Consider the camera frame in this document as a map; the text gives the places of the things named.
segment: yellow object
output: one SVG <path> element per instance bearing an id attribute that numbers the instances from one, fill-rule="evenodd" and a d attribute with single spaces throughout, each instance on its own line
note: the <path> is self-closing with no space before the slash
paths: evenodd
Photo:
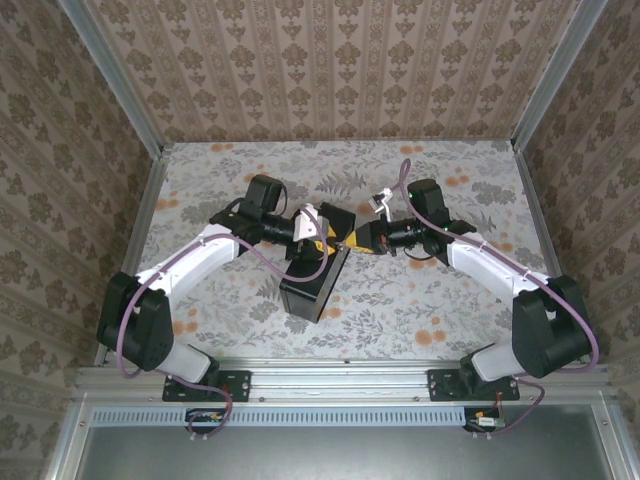
<path id="1" fill-rule="evenodd" d="M 320 240 L 316 240 L 314 243 L 316 244 L 316 249 L 317 249 L 319 252 L 322 252 L 322 242 L 321 242 Z M 327 251 L 327 253 L 328 253 L 329 255 L 333 255 L 334 253 L 336 253 L 336 249 L 335 249 L 335 248 L 333 248 L 333 247 L 332 247 L 332 246 L 330 246 L 330 245 L 327 245 L 327 247 L 329 247 L 329 250 Z"/>
<path id="2" fill-rule="evenodd" d="M 351 235 L 347 237 L 347 239 L 344 241 L 344 245 L 345 247 L 349 247 L 356 252 L 373 253 L 373 250 L 358 246 L 356 232 L 352 232 Z"/>

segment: aluminum frame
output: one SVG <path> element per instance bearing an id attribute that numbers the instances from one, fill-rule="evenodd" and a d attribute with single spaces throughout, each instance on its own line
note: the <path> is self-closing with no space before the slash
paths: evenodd
<path id="1" fill-rule="evenodd" d="M 527 143 L 531 140 L 536 127 L 547 112 L 553 97 L 573 66 L 573 62 L 587 41 L 598 18 L 600 18 L 607 1 L 588 0 L 580 2 L 576 8 L 569 26 L 560 39 L 555 52 L 553 52 L 547 68 L 536 85 L 536 89 L 529 99 L 520 121 L 511 135 L 515 142 L 516 150 L 524 151 Z"/>
<path id="2" fill-rule="evenodd" d="M 453 361 L 393 362 L 379 360 L 267 360 L 221 359 L 223 369 L 251 370 L 252 390 L 245 411 L 273 407 L 326 408 L 485 406 L 491 402 L 438 402 L 429 400 L 426 371 L 455 368 Z M 598 366 L 584 375 L 551 374 L 540 380 L 546 390 L 545 404 L 590 405 L 613 478 L 638 479 L 638 459 L 626 425 L 615 405 L 615 388 L 607 367 Z M 121 377 L 110 355 L 103 367 L 80 369 L 71 407 L 54 452 L 47 480 L 70 480 L 77 475 L 94 409 L 106 406 L 144 407 L 145 411 L 167 406 L 222 407 L 222 403 L 162 402 L 164 377 L 142 374 L 135 380 Z M 521 386 L 521 400 L 510 405 L 528 405 L 538 394 Z"/>
<path id="3" fill-rule="evenodd" d="M 87 2 L 81 0 L 60 0 L 65 13 L 87 47 L 118 103 L 127 114 L 140 141 L 144 144 L 153 161 L 160 158 L 162 152 L 162 134 L 147 113 L 144 102 L 129 81 L 121 63 L 104 38 L 98 22 L 91 14 Z"/>

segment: floral wallpaper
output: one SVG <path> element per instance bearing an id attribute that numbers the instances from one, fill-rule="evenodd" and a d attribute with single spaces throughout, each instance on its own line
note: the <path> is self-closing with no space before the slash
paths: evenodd
<path id="1" fill-rule="evenodd" d="M 0 2 L 0 478 L 38 478 L 93 362 L 150 160 L 54 1 Z"/>
<path id="2" fill-rule="evenodd" d="M 640 2 L 610 0 L 525 157 L 640 445 Z"/>
<path id="3" fill-rule="evenodd" d="M 579 0 L 89 0 L 165 142 L 509 138 Z"/>

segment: wire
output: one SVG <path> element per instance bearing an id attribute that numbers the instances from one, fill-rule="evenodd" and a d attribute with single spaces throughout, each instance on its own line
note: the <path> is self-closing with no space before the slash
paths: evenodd
<path id="1" fill-rule="evenodd" d="M 526 380 L 522 380 L 521 378 L 516 378 L 516 381 L 518 383 L 522 383 L 523 385 L 526 385 L 528 387 L 533 387 L 533 388 L 537 388 L 540 391 L 540 395 L 538 395 L 538 398 L 535 399 L 535 401 L 529 406 L 529 408 L 527 408 L 527 410 L 520 415 L 516 420 L 513 421 L 513 423 L 510 423 L 509 425 L 507 425 L 504 428 L 501 428 L 500 430 L 495 430 L 491 433 L 485 431 L 483 428 L 481 428 L 478 425 L 474 425 L 473 423 L 468 422 L 467 424 L 472 426 L 473 428 L 475 428 L 476 430 L 480 431 L 481 433 L 484 433 L 485 435 L 499 435 L 501 433 L 507 433 L 509 430 L 511 430 L 512 428 L 515 428 L 516 425 L 520 424 L 525 418 L 527 418 L 531 412 L 533 412 L 535 410 L 535 408 L 540 405 L 540 403 L 542 402 L 542 400 L 544 399 L 544 395 L 545 395 L 545 390 L 544 387 L 540 384 L 537 383 L 533 383 L 533 382 L 528 382 Z"/>
<path id="2" fill-rule="evenodd" d="M 202 242 L 196 242 L 190 245 L 189 247 L 185 248 L 183 251 L 176 254 L 171 260 L 169 260 L 165 265 L 163 265 L 156 273 L 154 273 L 151 277 L 149 277 L 149 279 L 146 282 L 144 282 L 138 288 L 138 290 L 136 290 L 136 292 L 133 294 L 133 297 L 131 298 L 131 301 L 127 305 L 127 308 L 125 309 L 124 314 L 122 315 L 120 330 L 118 331 L 118 339 L 116 341 L 116 365 L 118 366 L 118 369 L 122 373 L 122 376 L 125 378 L 135 378 L 140 374 L 140 371 L 141 371 L 141 369 L 138 368 L 133 373 L 127 372 L 126 369 L 124 368 L 124 361 L 122 357 L 122 349 L 124 347 L 125 332 L 127 331 L 127 326 L 129 324 L 131 314 L 133 313 L 133 309 L 135 308 L 136 304 L 140 300 L 140 297 L 145 292 L 145 290 L 147 290 L 149 286 L 151 286 L 153 282 L 155 282 L 158 278 L 160 278 L 162 274 L 167 273 L 171 267 L 173 267 L 176 263 L 182 260 L 185 256 L 187 256 L 189 253 L 193 252 L 194 250 L 204 246 L 206 243 L 215 241 L 215 240 L 220 240 L 220 239 L 233 240 L 234 242 L 245 247 L 247 250 L 253 253 L 256 257 L 258 257 L 258 259 L 262 263 L 264 263 L 276 275 L 286 280 L 289 280 L 290 282 L 304 283 L 304 282 L 310 282 L 318 278 L 326 268 L 327 262 L 329 261 L 329 254 L 328 254 L 329 247 L 327 245 L 327 237 L 322 231 L 322 227 L 320 226 L 318 221 L 313 217 L 313 215 L 311 215 L 311 213 L 309 213 L 309 211 L 306 208 L 301 207 L 300 211 L 309 217 L 309 220 L 311 221 L 313 226 L 316 228 L 318 234 L 320 235 L 320 240 L 322 241 L 322 247 L 323 247 L 322 262 L 320 263 L 320 266 L 318 267 L 318 270 L 315 273 L 307 277 L 293 277 L 291 275 L 287 275 L 285 272 L 279 270 L 278 267 L 276 267 L 272 262 L 267 260 L 264 257 L 264 255 L 262 255 L 262 253 L 260 253 L 249 242 L 228 233 L 216 233 L 215 235 L 210 235 L 204 238 Z"/>
<path id="3" fill-rule="evenodd" d="M 204 437 L 208 437 L 211 435 L 215 435 L 216 433 L 218 433 L 220 430 L 222 430 L 222 427 L 225 426 L 225 424 L 229 421 L 229 418 L 231 417 L 231 412 L 233 411 L 233 399 L 231 398 L 231 395 L 228 392 L 225 392 L 224 390 L 220 389 L 220 388 L 216 388 L 216 387 L 209 387 L 206 385 L 198 385 L 196 383 L 191 383 L 186 381 L 184 378 L 181 377 L 177 377 L 175 375 L 169 375 L 167 374 L 167 376 L 171 379 L 173 379 L 174 381 L 181 383 L 182 385 L 184 385 L 185 387 L 188 388 L 193 388 L 194 390 L 203 390 L 203 391 L 209 391 L 209 392 L 214 392 L 217 393 L 218 395 L 222 395 L 225 399 L 226 402 L 226 409 L 225 409 L 225 414 L 222 417 L 222 420 L 220 420 L 220 423 L 218 423 L 218 425 L 209 433 L 207 434 L 199 434 L 193 431 L 193 421 L 198 418 L 198 417 L 202 417 L 204 415 L 210 415 L 211 412 L 197 412 L 194 415 L 191 415 L 189 417 L 189 424 L 187 425 L 187 430 L 189 431 L 189 433 L 191 435 L 194 436 L 194 438 L 204 438 Z"/>
<path id="4" fill-rule="evenodd" d="M 284 215 L 284 212 L 287 211 L 287 206 L 289 205 L 289 192 L 287 192 L 287 186 L 284 183 L 282 184 L 282 191 L 284 193 L 284 208 L 277 215 Z"/>
<path id="5" fill-rule="evenodd" d="M 582 316 L 571 305 L 569 305 L 569 303 L 564 298 L 562 298 L 556 292 L 551 290 L 551 288 L 549 288 L 547 284 L 545 284 L 543 281 L 531 275 L 531 272 L 529 270 L 521 267 L 520 265 L 515 263 L 513 260 L 511 260 L 509 257 L 504 255 L 502 252 L 495 250 L 490 245 L 487 245 L 483 242 L 478 242 L 477 240 L 474 240 L 472 238 L 463 237 L 462 235 L 458 235 L 458 234 L 449 232 L 447 230 L 444 230 L 443 228 L 438 227 L 434 223 L 431 223 L 429 220 L 424 218 L 420 214 L 420 212 L 418 212 L 416 208 L 411 204 L 411 200 L 409 199 L 409 194 L 407 193 L 407 189 L 405 188 L 405 185 L 404 185 L 404 182 L 407 176 L 409 175 L 410 169 L 411 169 L 411 159 L 406 158 L 402 162 L 402 165 L 400 166 L 400 173 L 398 174 L 398 183 L 396 184 L 397 186 L 393 187 L 394 189 L 396 188 L 400 189 L 400 192 L 402 193 L 402 198 L 404 198 L 404 201 L 407 204 L 409 211 L 413 213 L 413 215 L 418 220 L 420 220 L 422 223 L 424 223 L 427 227 L 431 228 L 432 230 L 435 230 L 436 232 L 441 233 L 442 235 L 447 235 L 451 238 L 454 238 L 456 240 L 459 240 L 461 242 L 467 243 L 469 245 L 478 247 L 486 251 L 489 255 L 496 258 L 498 261 L 502 262 L 504 265 L 511 268 L 512 270 L 515 270 L 518 274 L 522 275 L 523 278 L 530 280 L 534 285 L 539 287 L 543 292 L 545 292 L 553 300 L 555 300 L 562 308 L 564 308 L 575 319 L 578 325 L 580 325 L 585 335 L 589 339 L 589 345 L 591 346 L 591 352 L 592 352 L 591 360 L 584 367 L 561 368 L 558 371 L 562 373 L 586 373 L 593 370 L 595 366 L 598 364 L 598 360 L 600 359 L 600 349 L 598 347 L 598 341 L 596 340 L 596 337 L 593 334 L 593 331 L 591 331 L 591 328 L 587 324 L 586 320 L 582 318 Z"/>
<path id="6" fill-rule="evenodd" d="M 427 260 L 431 260 L 433 258 L 433 255 L 430 255 L 428 257 L 414 257 L 413 255 L 411 255 L 409 252 L 407 252 L 407 247 L 404 247 L 404 254 L 409 257 L 411 260 L 416 260 L 418 262 L 426 262 Z"/>

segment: floral patterned floor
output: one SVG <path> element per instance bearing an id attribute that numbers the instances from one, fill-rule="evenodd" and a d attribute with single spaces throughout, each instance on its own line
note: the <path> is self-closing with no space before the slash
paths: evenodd
<path id="1" fill-rule="evenodd" d="M 413 161 L 409 181 L 436 179 L 453 218 L 475 225 L 521 263 L 545 269 L 507 141 L 177 144 L 141 269 L 192 239 L 211 215 L 245 193 L 257 173 L 286 183 L 287 216 L 305 201 L 327 201 L 355 210 L 357 224 L 365 223 L 375 218 L 367 199 L 397 181 L 406 157 Z M 408 216 L 401 199 L 392 207 L 395 218 Z M 286 269 L 284 248 L 260 248 Z M 318 324 L 285 313 L 278 284 L 245 254 L 178 305 L 174 331 L 214 356 L 354 359 L 459 359 L 509 334 L 506 306 L 435 260 L 351 252 Z"/>

